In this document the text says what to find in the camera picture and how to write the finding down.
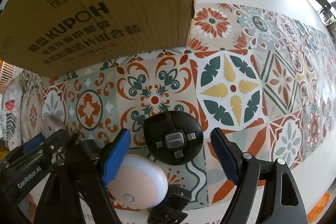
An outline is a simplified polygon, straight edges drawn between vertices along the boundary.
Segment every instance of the yellow leaf motif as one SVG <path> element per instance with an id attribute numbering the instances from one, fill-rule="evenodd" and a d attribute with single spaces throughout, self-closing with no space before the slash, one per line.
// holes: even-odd
<path id="1" fill-rule="evenodd" d="M 248 80 L 240 80 L 238 84 L 240 92 L 244 94 L 254 90 L 257 86 L 259 86 L 259 84 L 250 82 Z"/>
<path id="2" fill-rule="evenodd" d="M 240 119 L 242 118 L 242 100 L 238 95 L 232 96 L 230 99 L 230 105 L 233 111 L 233 114 L 236 117 L 238 125 L 240 125 Z"/>
<path id="3" fill-rule="evenodd" d="M 113 76 L 113 71 L 110 71 L 108 75 L 106 76 L 107 79 L 110 79 Z"/>
<path id="4" fill-rule="evenodd" d="M 207 90 L 201 92 L 203 95 L 209 95 L 212 97 L 220 97 L 224 98 L 227 95 L 227 87 L 223 83 L 218 83 L 217 85 L 213 85 L 212 87 L 208 88 Z"/>
<path id="5" fill-rule="evenodd" d="M 233 70 L 233 68 L 232 68 L 229 60 L 226 58 L 226 56 L 224 56 L 224 77 L 229 82 L 233 82 L 234 80 L 236 80 L 236 73 Z"/>

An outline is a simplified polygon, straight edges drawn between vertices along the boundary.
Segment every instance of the pisen logo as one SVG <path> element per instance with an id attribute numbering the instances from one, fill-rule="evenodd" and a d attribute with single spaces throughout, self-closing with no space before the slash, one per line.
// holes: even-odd
<path id="1" fill-rule="evenodd" d="M 173 139 L 173 140 L 170 140 L 169 142 L 173 143 L 173 142 L 177 142 L 177 141 L 180 141 L 180 140 L 182 140 L 182 138 Z"/>
<path id="2" fill-rule="evenodd" d="M 36 170 L 34 170 L 31 174 L 26 176 L 23 182 L 19 183 L 17 186 L 21 189 L 24 185 L 26 185 L 28 181 L 30 181 L 34 176 L 36 176 L 41 170 L 42 170 L 41 167 L 39 166 L 36 167 Z"/>

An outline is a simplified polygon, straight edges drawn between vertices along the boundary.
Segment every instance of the blue gripper pad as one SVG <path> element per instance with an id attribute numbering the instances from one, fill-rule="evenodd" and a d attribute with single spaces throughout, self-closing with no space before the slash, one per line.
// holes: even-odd
<path id="1" fill-rule="evenodd" d="M 214 128 L 210 134 L 211 145 L 215 150 L 218 160 L 223 168 L 223 171 L 228 180 L 231 180 L 234 185 L 239 183 L 239 173 L 237 163 L 230 152 L 228 146 L 224 142 L 220 133 Z"/>
<path id="2" fill-rule="evenodd" d="M 106 186 L 115 179 L 130 145 L 131 133 L 124 128 L 120 130 L 112 143 L 107 144 L 108 147 L 104 152 L 104 154 L 107 153 L 107 159 L 103 163 L 104 174 L 101 178 Z"/>
<path id="3" fill-rule="evenodd" d="M 32 138 L 30 141 L 26 142 L 23 145 L 23 154 L 29 154 L 30 152 L 34 151 L 38 146 L 43 143 L 45 140 L 44 135 L 42 133 L 36 135 L 34 138 Z"/>

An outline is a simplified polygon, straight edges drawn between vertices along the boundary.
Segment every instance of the cardboard box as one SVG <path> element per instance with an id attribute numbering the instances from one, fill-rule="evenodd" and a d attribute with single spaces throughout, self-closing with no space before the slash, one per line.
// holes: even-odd
<path id="1" fill-rule="evenodd" d="M 54 77 L 186 44 L 195 0 L 9 0 L 0 59 Z"/>

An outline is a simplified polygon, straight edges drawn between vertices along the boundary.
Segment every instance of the decorative tile pattern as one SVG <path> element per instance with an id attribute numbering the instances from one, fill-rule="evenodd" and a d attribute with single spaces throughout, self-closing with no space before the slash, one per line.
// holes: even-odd
<path id="1" fill-rule="evenodd" d="M 322 132 L 318 104 L 310 104 L 305 108 L 303 157 L 307 158 L 322 143 Z"/>
<path id="2" fill-rule="evenodd" d="M 42 120 L 48 115 L 55 115 L 67 124 L 66 87 L 67 82 L 63 82 L 42 91 Z"/>
<path id="3" fill-rule="evenodd" d="M 296 71 L 289 52 L 254 53 L 271 120 L 302 109 Z"/>
<path id="4" fill-rule="evenodd" d="M 330 35 L 244 5 L 196 4 L 184 47 L 43 77 L 42 93 L 41 79 L 27 75 L 21 79 L 21 105 L 26 105 L 21 121 L 28 124 L 22 127 L 23 141 L 33 137 L 49 114 L 60 117 L 70 133 L 78 131 L 80 141 L 94 139 L 99 147 L 129 128 L 129 153 L 149 157 L 169 183 L 191 190 L 188 210 L 229 201 L 234 192 L 211 147 L 214 127 L 242 151 L 262 160 L 281 157 L 291 169 L 335 128 L 336 51 Z M 144 120 L 167 110 L 190 113 L 204 131 L 203 150 L 186 165 L 162 164 L 146 147 Z"/>
<path id="5" fill-rule="evenodd" d="M 21 85 L 21 137 L 27 142 L 42 131 L 42 77 L 23 70 Z"/>
<path id="6" fill-rule="evenodd" d="M 198 67 L 197 98 L 212 125 L 206 136 L 214 127 L 232 132 L 264 122 L 263 89 L 251 52 L 220 51 L 190 58 Z"/>
<path id="7" fill-rule="evenodd" d="M 303 157 L 302 110 L 272 121 L 269 128 L 271 161 L 283 158 L 290 169 L 298 166 Z"/>
<path id="8" fill-rule="evenodd" d="M 188 54 L 131 62 L 117 67 L 120 126 L 133 134 L 131 147 L 146 144 L 142 125 L 154 114 L 181 110 L 199 120 Z"/>
<path id="9" fill-rule="evenodd" d="M 260 160 L 269 160 L 270 138 L 267 124 L 228 133 L 226 137 L 235 142 L 242 151 L 249 152 Z M 205 156 L 209 204 L 230 201 L 234 192 L 234 184 L 227 180 L 209 138 L 205 139 Z"/>
<path id="10" fill-rule="evenodd" d="M 68 128 L 80 139 L 94 139 L 99 147 L 114 140 L 120 130 L 116 103 L 116 68 L 68 81 Z"/>
<path id="11" fill-rule="evenodd" d="M 302 106 L 319 100 L 318 85 L 315 69 L 311 61 L 312 54 L 308 52 L 290 51 L 292 64 L 296 70 L 296 79 L 299 82 Z"/>

